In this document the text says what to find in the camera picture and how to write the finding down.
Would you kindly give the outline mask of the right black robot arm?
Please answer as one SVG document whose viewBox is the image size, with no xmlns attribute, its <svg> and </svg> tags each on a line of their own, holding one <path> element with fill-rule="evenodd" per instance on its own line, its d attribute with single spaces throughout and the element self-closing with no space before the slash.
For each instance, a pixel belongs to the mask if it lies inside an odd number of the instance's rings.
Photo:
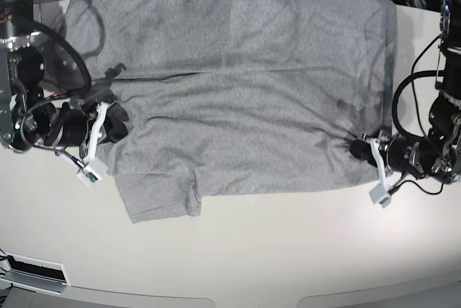
<svg viewBox="0 0 461 308">
<path fill-rule="evenodd" d="M 1 146 L 85 157 L 127 137 L 126 121 L 64 35 L 42 23 L 40 0 L 1 0 Z"/>
</svg>

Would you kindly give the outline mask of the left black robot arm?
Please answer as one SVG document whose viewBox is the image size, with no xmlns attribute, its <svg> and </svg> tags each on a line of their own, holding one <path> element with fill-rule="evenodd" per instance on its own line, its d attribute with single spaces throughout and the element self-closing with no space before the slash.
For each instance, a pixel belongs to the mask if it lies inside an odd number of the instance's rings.
<svg viewBox="0 0 461 308">
<path fill-rule="evenodd" d="M 388 171 L 452 184 L 460 180 L 460 0 L 442 4 L 440 33 L 435 40 L 445 66 L 434 71 L 411 71 L 399 84 L 391 104 L 396 135 L 363 135 L 351 143 L 349 151 L 371 166 L 382 161 Z M 438 96 L 429 110 L 430 129 L 415 135 L 400 123 L 398 102 L 406 87 L 414 87 L 420 78 L 434 78 Z"/>
</svg>

